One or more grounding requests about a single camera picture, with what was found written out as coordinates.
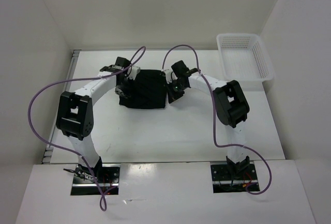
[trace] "purple cable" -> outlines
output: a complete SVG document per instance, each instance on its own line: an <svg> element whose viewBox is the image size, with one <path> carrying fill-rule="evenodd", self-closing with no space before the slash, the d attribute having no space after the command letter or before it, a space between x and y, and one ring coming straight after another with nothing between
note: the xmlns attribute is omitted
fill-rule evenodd
<svg viewBox="0 0 331 224"><path fill-rule="evenodd" d="M216 147L219 147L219 148L226 148L226 147L230 147L230 146L239 146L239 147L243 147L243 148L245 148L245 149L247 149L247 150L250 150L250 151L254 152L256 155L258 155L258 156L261 158L261 160L265 163L265 165L267 166L267 168L268 168L268 171L269 171L269 182L268 182L268 185L265 187L264 190L262 190L262 191L260 191L260 192L257 192L257 193L254 193L254 192L251 192L251 191L248 190L248 187L249 187L249 186L251 186L251 185L253 185L253 184L256 184L256 183L253 183L253 184L250 184L250 185L246 186L246 187L245 187L245 190L246 190L248 193L250 193L251 195L260 195L260 194L265 193L265 192L269 189L269 187L270 187L270 185L271 185L271 182L272 182L272 179L273 179L273 175L272 175L272 173L271 173L271 169L270 169L270 167L269 167L267 161L261 156L261 154L259 154L257 151L255 151L254 149L252 149L252 148L250 148L250 147L248 147L248 146L244 146L244 145L240 145L240 144L227 144L227 145L219 145L219 144L217 144L217 141L216 141L216 107L215 107L215 99L214 99L214 95L213 95L213 90L212 90L212 88L211 88L211 86L210 86L210 84L209 84L207 78L201 73L201 70L200 70L200 68L199 68L198 55L197 55L197 52L195 51L195 49L194 49L192 46L189 46L188 44L179 44L179 45L177 45L177 46L171 48L171 49L167 52L167 54L165 55L165 57L164 57L163 64L162 64L162 69L164 68L164 64L166 63L166 59L167 59L169 53L170 53L172 50L174 50L174 49L176 49L176 48L178 48L178 47L188 47L188 48L190 48L190 49L193 51L193 53L195 54L195 59L197 60L197 69L198 69L198 72L199 72L199 74L201 75L201 77L203 78L203 80L206 82L206 84L207 84L207 86L208 86L208 89L209 89L210 95L211 95L211 97L212 97L212 103L213 103L213 139L214 139L214 144L215 144L215 146L216 146Z"/></svg>
<svg viewBox="0 0 331 224"><path fill-rule="evenodd" d="M39 135L39 133L36 131L35 127L33 126L32 124L32 120L31 120L31 108L32 108L32 104L34 103L34 101L36 100L36 98L43 92L45 91L46 89L52 87L52 86L55 86L55 85L58 85L58 84L61 84L61 83L67 83L67 82L76 82L76 81L91 81L91 80L100 80L100 79L104 79L104 78L109 78L109 77L113 77L113 76L116 76L126 70L128 70L129 68L131 68L134 64L136 64L141 58L142 56L144 55L145 51L146 51L146 47L143 46L143 47L140 47L136 53L133 55L131 61L133 60L133 58L138 54L138 52L140 52L141 50L143 50L143 52L140 54L140 56L136 59L136 61L134 61L131 65L129 65L128 67L124 68L123 70L121 71L118 71L116 73L113 73L113 74L110 74L110 75L107 75L107 76L103 76L103 77L96 77L96 78L76 78L76 79L68 79L68 80L63 80L63 81L58 81L58 82L55 82L55 83L51 83L47 86L45 86L44 88L42 88L40 91L38 91L34 96L33 98L31 99L30 101L30 104L29 104L29 107L27 109L27 119L28 119L28 122L29 122L29 125L30 125L30 128L32 130L32 132L35 134L35 136L37 136L37 138L39 140L41 140L42 142L48 144L48 145L51 145L53 147L56 147L56 148L60 148L60 149L63 149L63 150L66 150L66 151L69 151L69 152L72 152L78 156L80 156L82 158L82 160L84 161L84 163L86 164L87 168L88 168L88 171L90 172L95 184L97 185L97 188L100 192L100 195L101 195L101 198L100 198L100 208L102 211L106 211L107 210L107 202L106 202L106 198L105 198L105 195L106 193L108 193L111 189L113 188L116 188L116 186L114 187L111 187L109 188L108 190L106 190L105 192L102 192L102 189L98 183L98 180L96 179L94 173L93 173L93 170L92 168L90 167L90 165L88 164L88 162L86 161L86 159L84 158L84 156L82 156L80 153L76 152L75 150L72 150L72 149L69 149L69 148L66 148L66 147L63 147L63 146L60 146L60 145L56 145L56 144L52 144L51 142L49 142L48 140L44 139L42 136Z"/></svg>

